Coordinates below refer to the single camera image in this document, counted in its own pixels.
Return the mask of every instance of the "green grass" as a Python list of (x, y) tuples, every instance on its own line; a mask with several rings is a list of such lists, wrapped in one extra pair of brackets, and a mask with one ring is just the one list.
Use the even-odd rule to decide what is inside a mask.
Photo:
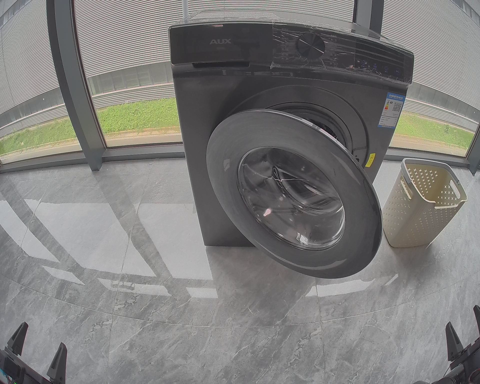
[[(179, 131), (180, 127), (174, 97), (101, 108), (97, 110), (97, 116), (105, 135), (149, 129), (162, 132), (165, 128)], [(57, 119), (0, 139), (0, 155), (75, 137), (70, 119)]]
[[(106, 107), (99, 109), (97, 115), (105, 135), (125, 131), (178, 131), (180, 126), (174, 97)], [(472, 132), (408, 112), (402, 113), (395, 133), (436, 140), (465, 149), (473, 138)], [(58, 119), (0, 139), (0, 155), (74, 138), (75, 132), (70, 119)]]
[(97, 115), (104, 134), (180, 126), (174, 97), (111, 106)]
[(400, 116), (395, 134), (436, 140), (465, 149), (468, 149), (473, 138), (473, 132), (408, 112)]

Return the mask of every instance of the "washing machine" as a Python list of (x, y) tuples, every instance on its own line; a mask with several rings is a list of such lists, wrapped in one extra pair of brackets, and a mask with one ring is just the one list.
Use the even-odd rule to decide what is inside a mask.
[(368, 265), (412, 52), (357, 24), (241, 10), (194, 14), (169, 42), (205, 245), (254, 245), (324, 278)]

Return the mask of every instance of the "control panel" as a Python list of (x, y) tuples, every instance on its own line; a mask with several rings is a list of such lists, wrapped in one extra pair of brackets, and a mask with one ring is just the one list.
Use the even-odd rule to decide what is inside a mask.
[(268, 67), (301, 69), (302, 75), (337, 71), (410, 84), (413, 54), (351, 29), (305, 26), (295, 23), (208, 23), (170, 29), (173, 65), (195, 68)]
[(413, 54), (353, 33), (274, 25), (273, 62), (311, 70), (347, 70), (411, 83)]

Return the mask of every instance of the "white laundry basket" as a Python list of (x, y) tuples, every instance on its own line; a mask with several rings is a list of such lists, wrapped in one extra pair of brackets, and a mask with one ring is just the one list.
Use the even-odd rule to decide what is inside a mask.
[(430, 244), (467, 194), (445, 163), (406, 158), (383, 207), (384, 231), (392, 247)]

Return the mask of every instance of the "aux logo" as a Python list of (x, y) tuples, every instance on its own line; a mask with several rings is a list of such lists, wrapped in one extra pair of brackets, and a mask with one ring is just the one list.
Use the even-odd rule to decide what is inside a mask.
[(212, 39), (210, 44), (231, 44), (231, 39)]

